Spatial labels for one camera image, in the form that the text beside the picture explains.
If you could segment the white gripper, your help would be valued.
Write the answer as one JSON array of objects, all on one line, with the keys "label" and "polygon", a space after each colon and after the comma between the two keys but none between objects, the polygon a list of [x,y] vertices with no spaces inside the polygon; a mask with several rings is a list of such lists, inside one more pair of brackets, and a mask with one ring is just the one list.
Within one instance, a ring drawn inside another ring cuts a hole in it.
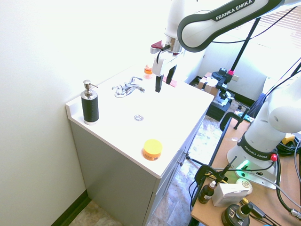
[{"label": "white gripper", "polygon": [[152,67],[152,73],[156,75],[155,91],[160,92],[163,76],[167,76],[166,84],[170,85],[177,64],[183,58],[184,52],[175,55],[169,51],[160,52],[155,59]]}]

